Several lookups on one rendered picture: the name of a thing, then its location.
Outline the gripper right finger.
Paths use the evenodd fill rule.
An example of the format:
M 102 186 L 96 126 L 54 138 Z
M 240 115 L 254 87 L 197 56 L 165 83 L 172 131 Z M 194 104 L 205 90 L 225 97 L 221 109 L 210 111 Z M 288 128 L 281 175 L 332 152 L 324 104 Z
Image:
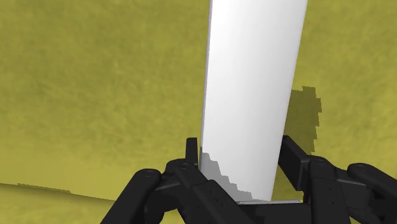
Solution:
M 308 155 L 283 136 L 278 164 L 303 203 L 312 224 L 397 224 L 397 179 L 365 163 L 346 170 Z

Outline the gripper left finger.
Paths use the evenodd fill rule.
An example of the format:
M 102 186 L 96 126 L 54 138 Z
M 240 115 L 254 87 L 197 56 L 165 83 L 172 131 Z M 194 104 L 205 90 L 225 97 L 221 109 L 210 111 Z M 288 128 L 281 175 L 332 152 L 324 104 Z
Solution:
M 101 224 L 160 224 L 177 210 L 185 224 L 254 224 L 214 180 L 198 168 L 197 138 L 186 140 L 185 157 L 171 160 L 165 171 L 137 171 Z

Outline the white flat rectangular box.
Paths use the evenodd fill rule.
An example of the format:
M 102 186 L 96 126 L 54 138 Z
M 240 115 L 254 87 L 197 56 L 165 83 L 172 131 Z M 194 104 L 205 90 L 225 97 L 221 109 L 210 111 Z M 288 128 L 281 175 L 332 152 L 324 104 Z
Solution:
M 272 201 L 308 0 L 210 0 L 199 169 Z

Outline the yellow-green sofa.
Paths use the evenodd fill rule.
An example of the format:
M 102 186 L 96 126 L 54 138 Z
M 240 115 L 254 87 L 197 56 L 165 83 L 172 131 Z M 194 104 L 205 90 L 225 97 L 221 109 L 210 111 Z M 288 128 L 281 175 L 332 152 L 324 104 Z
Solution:
M 0 0 L 0 224 L 100 224 L 200 134 L 209 0 Z M 308 0 L 285 132 L 397 177 L 397 0 Z

